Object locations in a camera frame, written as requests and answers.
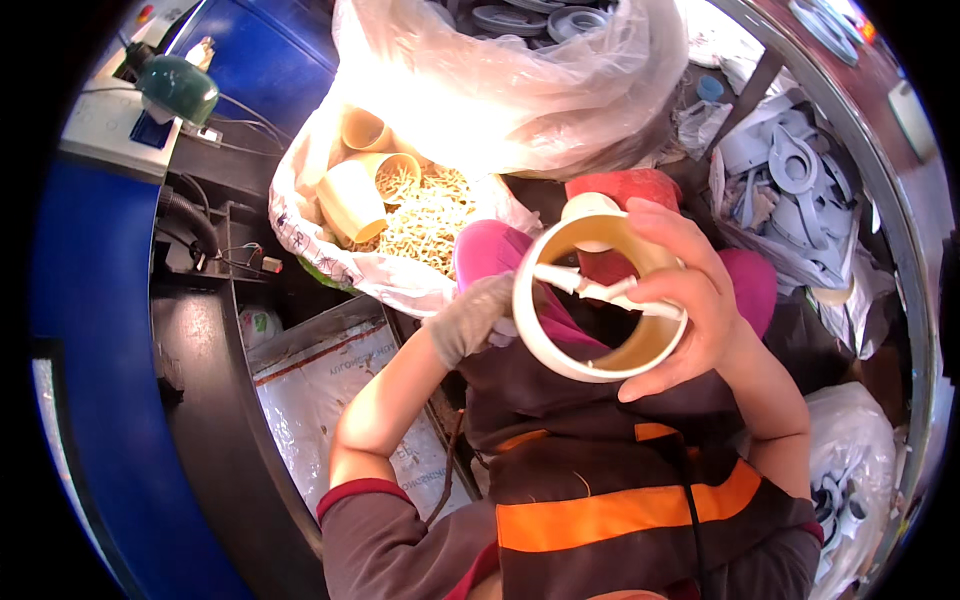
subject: blue machine panel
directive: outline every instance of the blue machine panel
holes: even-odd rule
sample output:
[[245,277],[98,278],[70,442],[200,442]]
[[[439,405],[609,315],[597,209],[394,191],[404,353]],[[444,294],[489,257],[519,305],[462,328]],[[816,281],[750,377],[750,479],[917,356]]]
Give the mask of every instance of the blue machine panel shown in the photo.
[[63,344],[88,496],[148,598],[252,598],[180,468],[153,365],[156,185],[54,163],[36,220],[31,332]]
[[[185,56],[205,36],[214,41],[208,74],[220,90],[291,136],[326,96],[339,63],[329,14],[294,0],[206,0],[169,53]],[[250,118],[223,100],[215,110]]]

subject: brown apron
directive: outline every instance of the brown apron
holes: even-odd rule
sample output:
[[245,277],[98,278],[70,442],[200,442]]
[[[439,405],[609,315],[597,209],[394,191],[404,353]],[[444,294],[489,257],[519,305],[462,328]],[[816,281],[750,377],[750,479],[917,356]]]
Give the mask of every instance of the brown apron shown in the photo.
[[[604,352],[558,346],[578,360]],[[469,384],[468,441],[497,454],[490,499],[506,600],[662,590],[694,577],[691,495],[706,569],[813,520],[808,500],[725,444],[743,423],[716,372],[623,404],[619,384],[566,379],[520,342],[459,369]]]

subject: electrical wire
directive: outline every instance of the electrical wire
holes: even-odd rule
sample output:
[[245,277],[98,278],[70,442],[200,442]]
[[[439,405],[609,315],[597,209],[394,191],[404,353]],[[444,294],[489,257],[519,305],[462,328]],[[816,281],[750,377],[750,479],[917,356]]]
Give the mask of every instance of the electrical wire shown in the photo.
[[244,263],[245,266],[249,267],[250,263],[253,261],[253,258],[258,254],[263,253],[263,247],[257,244],[256,242],[248,242],[243,246],[234,246],[233,248],[224,248],[220,251],[220,254],[226,254],[227,252],[232,252],[234,250],[253,250],[250,254],[250,258],[247,259],[247,262]]
[[255,274],[255,275],[270,275],[270,273],[268,273],[268,272],[266,272],[266,271],[261,271],[260,269],[256,269],[256,268],[254,268],[254,267],[247,266],[247,265],[243,264],[242,262],[236,262],[236,261],[234,261],[234,260],[229,260],[229,259],[227,259],[227,258],[223,258],[222,256],[216,258],[216,260],[219,260],[220,262],[223,262],[223,263],[225,263],[225,264],[228,264],[228,265],[231,266],[231,267],[236,267],[237,269],[242,269],[242,270],[244,270],[244,271],[249,271],[249,272],[251,272],[251,273],[253,273],[253,274]]
[[159,231],[160,233],[163,233],[163,234],[166,235],[167,237],[173,238],[173,240],[174,240],[175,242],[178,242],[179,244],[185,246],[188,250],[192,250],[192,249],[193,249],[193,245],[192,245],[190,242],[187,242],[186,240],[184,240],[184,239],[183,239],[182,237],[180,237],[179,235],[175,234],[175,233],[174,233],[173,231],[171,231],[170,229],[162,228],[162,227],[159,226],[159,225],[155,225],[155,226],[154,226],[154,229],[156,229],[156,230]]
[[[183,245],[184,247],[186,247],[188,250],[193,250],[193,245],[192,245],[192,244],[190,244],[189,242],[187,242],[186,240],[184,240],[184,239],[183,239],[182,237],[180,237],[179,235],[175,234],[173,231],[171,231],[171,230],[169,230],[169,229],[166,229],[166,228],[162,228],[162,227],[160,227],[160,226],[154,226],[154,229],[156,229],[156,230],[159,231],[160,233],[163,233],[163,234],[165,234],[165,235],[170,236],[171,238],[173,238],[174,241],[178,242],[179,244],[182,244],[182,245]],[[242,248],[251,248],[251,247],[254,247],[254,246],[256,246],[256,248],[255,248],[255,250],[253,251],[253,254],[251,254],[251,257],[250,257],[250,260],[253,260],[253,257],[256,256],[258,252],[263,252],[263,248],[262,248],[259,244],[257,244],[256,242],[250,242],[250,244],[244,244],[243,246],[237,246],[236,248],[227,248],[226,251],[240,250],[240,249],[242,249]],[[261,276],[271,275],[271,273],[269,273],[269,272],[267,272],[267,271],[263,271],[263,270],[261,270],[261,269],[256,269],[255,267],[251,267],[249,261],[247,262],[247,264],[244,264],[244,263],[242,263],[242,262],[237,262],[237,261],[235,261],[235,260],[230,260],[229,258],[226,258],[226,257],[223,256],[222,254],[217,255],[217,256],[214,256],[211,260],[219,260],[220,262],[222,262],[222,263],[224,263],[224,264],[227,264],[227,265],[229,265],[229,266],[231,266],[231,267],[236,267],[237,269],[242,269],[243,271],[249,271],[250,273],[253,273],[254,275],[261,275]]]
[[250,107],[248,107],[247,105],[243,104],[243,103],[240,102],[239,100],[234,100],[233,98],[230,98],[229,96],[227,96],[227,94],[221,93],[221,94],[220,94],[220,97],[221,97],[223,100],[226,100],[227,102],[231,103],[232,105],[234,105],[234,106],[236,106],[236,107],[238,107],[238,108],[242,108],[242,109],[245,110],[246,112],[248,112],[248,113],[250,113],[251,115],[255,116],[256,118],[260,119],[260,122],[261,122],[261,123],[263,123],[265,126],[269,127],[270,129],[274,130],[274,132],[275,132],[277,135],[282,135],[283,137],[289,139],[290,141],[293,141],[293,138],[292,138],[292,137],[290,137],[290,136],[287,135],[286,133],[282,132],[282,131],[279,129],[279,127],[277,127],[276,125],[274,125],[273,123],[271,123],[270,120],[269,120],[267,117],[263,116],[262,114],[260,114],[260,113],[257,112],[256,110],[253,110],[252,108],[250,108]]
[[179,177],[180,180],[186,181],[190,187],[197,190],[197,193],[200,194],[200,199],[204,202],[204,214],[206,215],[206,218],[209,219],[210,200],[206,197],[206,192],[204,192],[204,189],[200,187],[200,184],[197,183],[197,180],[193,179],[193,177],[187,175],[186,173],[175,173],[174,175]]
[[240,146],[234,146],[233,144],[227,144],[227,142],[220,142],[219,144],[217,144],[217,146],[218,146],[219,148],[227,148],[227,149],[229,149],[229,150],[235,150],[235,151],[237,151],[237,152],[246,152],[246,153],[250,153],[250,154],[252,154],[252,155],[260,155],[260,156],[283,156],[283,153],[278,154],[278,153],[276,153],[276,152],[261,152],[261,151],[259,151],[259,150],[254,150],[254,149],[252,149],[252,148],[242,148],[242,147],[240,147]]
[[246,125],[250,129],[254,130],[257,133],[262,135],[269,135],[270,139],[274,140],[274,143],[280,150],[286,150],[287,147],[283,145],[283,142],[280,141],[280,138],[274,133],[274,130],[270,129],[263,123],[259,121],[253,121],[251,119],[222,119],[220,117],[215,117],[212,114],[206,118],[207,121],[213,121],[214,123],[239,123]]
[[95,94],[98,91],[115,91],[115,90],[126,90],[126,91],[135,91],[139,92],[140,90],[135,87],[98,87],[96,89],[82,89],[80,90],[81,95],[83,94]]

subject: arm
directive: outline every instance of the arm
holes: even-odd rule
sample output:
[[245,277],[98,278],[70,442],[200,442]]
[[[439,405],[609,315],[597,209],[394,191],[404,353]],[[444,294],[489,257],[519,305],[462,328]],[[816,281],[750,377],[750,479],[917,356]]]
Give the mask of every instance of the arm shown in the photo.
[[750,432],[753,467],[795,498],[810,497],[810,414],[797,384],[742,319],[716,370]]
[[447,372],[429,332],[419,329],[337,422],[330,488],[367,477],[396,483],[390,457]]
[[444,376],[487,345],[506,314],[513,274],[478,279],[440,314],[423,322],[383,371],[353,399],[330,443],[330,488],[355,479],[396,483],[390,457]]
[[658,394],[716,369],[733,391],[751,434],[749,462],[782,490],[809,498],[809,414],[804,397],[780,362],[736,310],[733,284],[720,257],[692,222],[658,204],[628,203],[637,235],[676,254],[685,270],[645,276],[628,297],[671,299],[690,320],[684,339],[652,370],[628,379],[621,401]]

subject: green lamp shade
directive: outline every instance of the green lamp shade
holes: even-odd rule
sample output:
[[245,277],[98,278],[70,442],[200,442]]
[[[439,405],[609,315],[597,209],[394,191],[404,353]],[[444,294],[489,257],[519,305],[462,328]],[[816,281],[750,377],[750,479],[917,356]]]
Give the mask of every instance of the green lamp shade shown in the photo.
[[202,127],[220,97],[210,77],[180,57],[155,56],[140,65],[136,88],[151,103]]

